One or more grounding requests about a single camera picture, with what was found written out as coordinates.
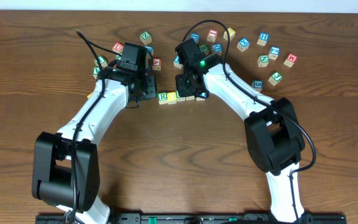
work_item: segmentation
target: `wire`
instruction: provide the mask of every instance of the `wire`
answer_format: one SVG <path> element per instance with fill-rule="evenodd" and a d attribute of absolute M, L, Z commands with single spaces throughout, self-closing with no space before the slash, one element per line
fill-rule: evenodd
<path fill-rule="evenodd" d="M 294 209 L 294 213 L 295 213 L 295 217 L 296 217 L 296 222 L 299 223 L 299 219 L 298 219 L 298 212 L 296 210 L 296 205 L 295 205 L 295 193 L 294 193 L 294 190 L 293 190 L 293 174 L 295 172 L 301 172 L 301 171 L 304 171 L 304 170 L 308 170 L 310 169 L 311 167 L 313 167 L 313 165 L 315 164 L 316 162 L 316 156 L 317 156 L 317 153 L 316 153 L 316 148 L 314 147 L 314 144 L 313 144 L 313 141 L 311 140 L 310 136 L 308 135 L 308 133 L 298 124 L 298 122 L 296 122 L 291 115 L 287 114 L 286 112 L 272 106 L 272 105 L 269 105 L 261 100 L 258 99 L 258 97 L 251 93 L 249 93 L 248 91 L 244 90 L 240 85 L 238 85 L 232 78 L 231 76 L 227 73 L 226 71 L 226 58 L 227 58 L 227 53 L 229 52 L 229 46 L 230 46 L 230 33 L 228 31 L 228 29 L 226 28 L 226 26 L 219 22 L 219 21 L 216 21 L 216 20 L 213 20 L 213 19 L 210 19 L 210 20 L 204 20 L 204 21 L 201 21 L 197 24 L 195 24 L 192 28 L 190 28 L 190 30 L 186 33 L 186 35 L 184 36 L 183 40 L 182 41 L 185 41 L 186 40 L 186 37 L 187 35 L 195 28 L 197 27 L 198 25 L 200 24 L 203 24 L 205 22 L 214 22 L 214 23 L 217 23 L 219 25 L 221 25 L 224 30 L 227 32 L 227 47 L 226 47 L 226 53 L 224 54 L 224 58 L 223 58 L 223 72 L 226 76 L 226 78 L 236 87 L 238 88 L 241 92 L 243 92 L 244 94 L 246 94 L 248 97 L 250 97 L 251 99 L 253 99 L 255 102 L 265 106 L 266 108 L 276 112 L 278 115 L 280 116 L 283 116 L 284 118 L 286 118 L 287 120 L 289 120 L 289 122 L 291 122 L 293 125 L 295 125 L 301 132 L 302 134 L 305 136 L 306 140 L 308 141 L 309 145 L 310 145 L 310 148 L 311 148 L 311 152 L 312 152 L 312 160 L 310 162 L 309 165 L 305 166 L 305 167 L 302 167 L 302 168 L 299 168 L 299 169 L 295 169 L 295 170 L 292 170 L 290 172 L 290 174 L 288 175 L 288 177 L 290 178 L 290 185 L 291 185 L 291 196 L 292 196 L 292 206 L 293 206 L 293 209 Z"/>
<path fill-rule="evenodd" d="M 104 83 L 104 71 L 103 71 L 103 67 L 100 64 L 99 58 L 96 55 L 96 52 L 93 50 L 90 41 L 88 41 L 88 39 L 81 33 L 81 31 L 77 30 L 76 31 L 77 35 L 80 36 L 85 43 L 87 44 L 87 46 L 89 47 L 89 49 L 91 50 L 93 56 L 95 57 L 96 61 L 98 62 L 99 65 L 99 69 L 102 73 L 102 90 L 100 92 L 100 94 L 98 95 L 97 99 L 92 103 L 92 105 L 88 108 L 88 110 L 86 110 L 85 114 L 82 116 L 82 118 L 80 119 L 80 121 L 76 124 L 75 130 L 74 130 L 74 135 L 73 135 L 73 141 L 71 142 L 71 178 L 73 179 L 73 210 L 71 211 L 71 216 L 70 219 L 68 221 L 68 223 L 73 223 L 75 220 L 75 213 L 77 211 L 77 206 L 78 206 L 78 190 L 77 190 L 77 176 L 76 176 L 76 167 L 75 167 L 75 159 L 76 159 L 76 139 L 77 139 L 77 135 L 78 132 L 80 131 L 84 120 L 86 119 L 86 117 L 89 115 L 89 113 L 92 111 L 92 109 L 96 106 L 96 104 L 99 102 L 99 100 L 103 97 L 104 94 L 104 90 L 106 88 L 106 84 Z"/>
<path fill-rule="evenodd" d="M 112 50 L 105 49 L 104 47 L 100 47 L 99 45 L 92 43 L 90 40 L 88 40 L 88 42 L 89 42 L 91 45 L 95 46 L 96 48 L 99 48 L 99 49 L 101 49 L 101 50 L 104 50 L 104 51 L 107 51 L 107 52 L 110 52 L 110 53 L 113 53 L 113 54 L 116 54 L 116 55 L 119 55 L 119 56 L 121 57 L 121 54 L 119 54 L 119 53 L 117 53 L 117 52 L 113 52 Z"/>

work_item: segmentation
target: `wood grain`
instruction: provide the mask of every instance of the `wood grain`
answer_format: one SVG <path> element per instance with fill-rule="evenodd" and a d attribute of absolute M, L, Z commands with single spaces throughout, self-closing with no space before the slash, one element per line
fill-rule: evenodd
<path fill-rule="evenodd" d="M 358 15 L 180 12 L 0 11 L 0 223 L 32 223 L 39 213 L 59 212 L 30 192 L 34 142 L 54 132 L 80 109 L 94 88 L 87 38 L 110 48 L 140 44 L 153 35 L 159 91 L 175 89 L 174 48 L 203 19 L 236 30 L 228 63 L 248 83 L 265 82 L 262 93 L 287 97 L 318 150 L 316 165 L 300 175 L 301 201 L 315 213 L 344 213 L 358 223 Z M 200 44 L 208 24 L 196 28 Z M 270 34 L 266 47 L 258 34 Z M 236 49 L 247 37 L 248 50 Z M 267 68 L 257 57 L 271 45 L 281 54 Z M 108 59 L 112 55 L 97 51 Z M 282 63 L 293 53 L 299 60 Z M 279 71 L 283 80 L 267 79 Z M 302 164 L 311 153 L 302 152 Z M 99 147 L 101 189 L 110 206 L 145 213 L 236 213 L 268 210 L 265 175 L 247 152 L 244 125 L 223 101 L 158 105 L 141 102 L 117 115 Z"/>

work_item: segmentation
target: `table surface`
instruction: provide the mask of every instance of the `table surface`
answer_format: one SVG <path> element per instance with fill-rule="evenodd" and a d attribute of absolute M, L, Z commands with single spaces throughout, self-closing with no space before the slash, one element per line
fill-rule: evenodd
<path fill-rule="evenodd" d="M 344 213 L 358 223 L 358 15 L 182 12 L 0 11 L 0 223 L 32 223 L 58 213 L 31 196 L 34 142 L 42 131 L 66 124 L 93 91 L 94 58 L 77 37 L 93 42 L 141 44 L 152 36 L 162 71 L 159 91 L 175 90 L 174 48 L 203 19 L 236 30 L 227 62 L 247 83 L 265 82 L 262 93 L 288 98 L 317 148 L 316 165 L 299 178 L 303 206 L 315 213 Z M 206 43 L 209 29 L 195 29 Z M 270 34 L 265 47 L 256 44 Z M 241 37 L 251 41 L 236 49 Z M 280 56 L 266 68 L 257 57 L 269 46 Z M 113 55 L 97 50 L 112 60 Z M 293 68 L 285 57 L 299 57 Z M 278 71 L 283 80 L 267 80 Z M 307 146 L 301 166 L 310 162 Z M 144 213 L 243 213 L 268 210 L 265 174 L 252 162 L 243 121 L 222 100 L 159 105 L 140 102 L 122 110 L 99 146 L 99 196 L 112 207 Z"/>

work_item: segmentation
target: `toy block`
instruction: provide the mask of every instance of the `toy block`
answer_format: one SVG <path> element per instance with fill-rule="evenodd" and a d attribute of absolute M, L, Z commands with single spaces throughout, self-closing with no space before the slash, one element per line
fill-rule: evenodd
<path fill-rule="evenodd" d="M 158 93 L 158 103 L 159 103 L 160 105 L 161 105 L 161 104 L 168 103 L 167 92 Z"/>
<path fill-rule="evenodd" d="M 265 46 L 268 40 L 269 40 L 268 34 L 260 33 L 257 44 Z"/>
<path fill-rule="evenodd" d="M 102 65 L 102 68 L 105 68 L 105 67 L 107 66 L 107 61 L 106 61 L 106 59 L 105 59 L 103 56 L 99 56 L 98 58 L 99 58 L 100 64 Z M 93 60 L 93 61 L 94 61 L 94 63 L 96 64 L 96 66 L 99 66 L 99 65 L 98 65 L 98 61 L 97 61 L 96 59 Z"/>
<path fill-rule="evenodd" d="M 260 91 L 262 91 L 262 88 L 264 87 L 264 82 L 262 80 L 254 80 L 252 82 L 252 87 L 254 90 L 260 92 Z"/>
<path fill-rule="evenodd" d="M 236 32 L 234 31 L 234 29 L 232 29 L 231 27 L 227 28 L 227 30 L 229 31 L 229 35 L 230 35 L 230 40 L 232 40 L 236 34 Z M 224 31 L 224 34 L 223 34 L 223 38 L 225 40 L 227 40 L 227 32 Z"/>
<path fill-rule="evenodd" d="M 120 42 L 117 42 L 112 46 L 112 51 L 115 53 L 121 54 L 123 50 L 124 50 L 124 46 Z"/>
<path fill-rule="evenodd" d="M 204 52 L 205 55 L 208 55 L 208 54 L 209 54 L 209 48 L 208 48 L 208 46 L 207 46 L 206 44 L 201 45 L 201 46 L 200 46 L 200 50 L 201 50 L 202 52 Z"/>
<path fill-rule="evenodd" d="M 198 44 L 198 41 L 200 40 L 200 35 L 196 33 L 191 33 L 190 38 L 193 38 L 193 40 Z"/>
<path fill-rule="evenodd" d="M 218 54 L 218 55 L 222 54 L 223 48 L 221 44 L 214 44 L 212 45 L 211 48 L 212 48 L 212 54 Z"/>
<path fill-rule="evenodd" d="M 146 46 L 144 46 L 144 48 L 146 48 L 146 50 L 148 50 L 152 54 L 152 56 L 154 56 L 154 48 L 152 46 L 146 45 Z"/>
<path fill-rule="evenodd" d="M 167 93 L 168 96 L 168 104 L 175 104 L 177 103 L 177 93 L 176 92 L 170 92 Z"/>
<path fill-rule="evenodd" d="M 244 52 L 245 50 L 248 49 L 249 44 L 250 44 L 250 42 L 249 42 L 247 39 L 243 38 L 243 39 L 241 39 L 241 40 L 239 41 L 239 43 L 237 44 L 237 48 L 238 48 L 241 52 Z"/>
<path fill-rule="evenodd" d="M 195 97 L 194 96 L 186 96 L 186 100 L 188 101 L 188 100 L 194 100 L 195 99 Z"/>
<path fill-rule="evenodd" d="M 177 102 L 186 101 L 186 97 L 180 97 L 177 90 Z"/>
<path fill-rule="evenodd" d="M 176 56 L 175 59 L 173 60 L 173 65 L 176 67 L 176 68 L 179 68 L 179 69 L 182 69 L 183 68 L 183 65 L 180 63 L 179 61 L 179 56 Z"/>
<path fill-rule="evenodd" d="M 258 66 L 259 67 L 266 67 L 269 64 L 269 56 L 261 55 L 258 58 Z"/>
<path fill-rule="evenodd" d="M 142 43 L 143 43 L 144 45 L 147 45 L 147 44 L 151 43 L 151 42 L 152 42 L 152 36 L 151 36 L 151 34 L 150 34 L 149 32 L 147 32 L 147 31 L 141 33 L 141 35 L 140 35 L 140 41 L 142 41 Z"/>
<path fill-rule="evenodd" d="M 270 52 L 268 53 L 269 59 L 276 60 L 280 54 L 280 49 L 278 47 L 271 47 Z"/>
<path fill-rule="evenodd" d="M 200 96 L 206 97 L 206 93 L 202 93 Z M 201 98 L 201 97 L 197 97 L 197 98 L 196 98 L 196 101 L 203 101 L 203 100 L 205 100 L 205 99 L 204 99 L 204 98 Z"/>
<path fill-rule="evenodd" d="M 99 72 L 100 72 L 100 68 L 93 67 L 93 76 L 94 76 L 94 78 L 98 78 Z"/>
<path fill-rule="evenodd" d="M 288 67 L 292 67 L 292 65 L 298 60 L 298 57 L 293 55 L 293 54 L 289 54 L 287 59 L 285 59 L 284 61 L 284 65 L 288 66 Z"/>
<path fill-rule="evenodd" d="M 270 82 L 273 86 L 277 85 L 283 77 L 278 73 L 275 72 L 273 75 L 268 79 L 268 82 Z"/>
<path fill-rule="evenodd" d="M 217 36 L 218 36 L 218 32 L 216 30 L 209 30 L 206 40 L 209 41 L 209 42 L 214 42 L 215 43 L 215 40 L 216 40 Z"/>
<path fill-rule="evenodd" d="M 153 70 L 161 70 L 161 59 L 153 58 Z"/>

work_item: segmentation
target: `black cable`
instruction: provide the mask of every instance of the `black cable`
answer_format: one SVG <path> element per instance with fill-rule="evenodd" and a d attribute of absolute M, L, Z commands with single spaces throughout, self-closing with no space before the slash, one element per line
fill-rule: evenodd
<path fill-rule="evenodd" d="M 80 36 L 85 41 L 85 43 L 87 44 L 89 49 L 92 51 L 92 54 L 95 57 L 96 61 L 98 62 L 99 69 L 102 73 L 102 77 L 101 77 L 102 90 L 101 90 L 100 94 L 98 95 L 97 99 L 92 103 L 92 105 L 88 108 L 88 110 L 86 110 L 85 114 L 82 116 L 80 121 L 76 124 L 76 128 L 74 130 L 73 141 L 71 142 L 71 178 L 73 179 L 73 210 L 71 211 L 71 216 L 70 216 L 68 223 L 74 222 L 75 213 L 77 211 L 77 206 L 78 206 L 77 176 L 76 176 L 76 167 L 75 167 L 75 159 L 76 159 L 76 144 L 75 144 L 75 142 L 77 139 L 78 132 L 80 131 L 80 129 L 84 123 L 84 120 L 89 115 L 89 113 L 92 111 L 92 109 L 96 106 L 96 104 L 99 102 L 99 100 L 103 97 L 104 90 L 106 88 L 106 84 L 104 83 L 105 76 L 104 76 L 104 72 L 103 72 L 103 67 L 100 64 L 100 61 L 99 61 L 98 56 L 96 55 L 96 52 L 93 50 L 91 43 L 88 41 L 88 39 L 86 39 L 86 37 L 81 33 L 81 31 L 77 30 L 76 33 L 78 36 Z"/>
<path fill-rule="evenodd" d="M 99 48 L 99 49 L 101 49 L 101 50 L 105 50 L 105 51 L 107 51 L 107 52 L 110 52 L 110 53 L 113 53 L 113 54 L 116 54 L 116 55 L 119 55 L 119 56 L 121 57 L 121 54 L 119 54 L 119 53 L 117 53 L 117 52 L 113 52 L 112 50 L 105 49 L 104 47 L 100 47 L 99 45 L 92 43 L 90 40 L 88 40 L 88 42 L 89 42 L 91 45 L 95 46 L 96 48 Z"/>
<path fill-rule="evenodd" d="M 295 172 L 301 172 L 301 171 L 304 171 L 304 170 L 308 170 L 310 169 L 316 162 L 316 156 L 317 156 L 317 153 L 316 153 L 316 148 L 314 147 L 314 144 L 310 138 L 310 136 L 308 135 L 308 133 L 298 124 L 298 122 L 296 122 L 292 116 L 290 116 L 289 114 L 287 114 L 286 112 L 284 111 L 281 111 L 280 109 L 272 106 L 272 105 L 269 105 L 261 100 L 258 99 L 257 95 L 253 95 L 251 93 L 249 93 L 248 91 L 245 91 L 240 85 L 238 85 L 232 78 L 231 76 L 227 73 L 226 71 L 226 58 L 227 58 L 227 53 L 229 52 L 229 46 L 230 46 L 230 33 L 228 31 L 228 29 L 226 28 L 226 26 L 219 22 L 219 21 L 216 21 L 216 20 L 213 20 L 213 19 L 210 19 L 210 20 L 204 20 L 204 21 L 201 21 L 197 24 L 195 24 L 192 28 L 190 28 L 190 30 L 186 33 L 186 35 L 184 36 L 183 40 L 182 41 L 185 41 L 186 40 L 186 37 L 187 35 L 195 28 L 197 27 L 198 25 L 200 24 L 203 24 L 205 22 L 214 22 L 214 23 L 217 23 L 219 25 L 221 25 L 224 30 L 227 32 L 227 47 L 226 47 L 226 52 L 224 54 L 224 58 L 223 58 L 223 72 L 226 76 L 226 78 L 236 87 L 238 88 L 241 92 L 243 92 L 244 94 L 246 94 L 248 97 L 250 97 L 251 99 L 253 99 L 255 102 L 265 106 L 266 108 L 270 109 L 270 110 L 273 110 L 274 112 L 276 112 L 278 115 L 280 116 L 283 116 L 284 118 L 286 118 L 287 120 L 289 120 L 292 124 L 294 124 L 301 132 L 302 134 L 305 136 L 306 140 L 308 141 L 309 145 L 310 145 L 310 148 L 311 148 L 311 152 L 313 154 L 313 158 L 310 162 L 309 165 L 305 166 L 305 167 L 302 167 L 302 168 L 299 168 L 299 169 L 295 169 L 295 170 L 292 170 L 289 174 L 289 178 L 290 178 L 290 185 L 291 185 L 291 196 L 292 196 L 292 203 L 293 203 L 293 209 L 294 209 L 294 213 L 295 213 L 295 217 L 296 217 L 296 222 L 298 223 L 299 222 L 299 219 L 298 219 L 298 212 L 296 210 L 296 205 L 295 205 L 295 193 L 294 193 L 294 190 L 293 190 L 293 174 Z"/>

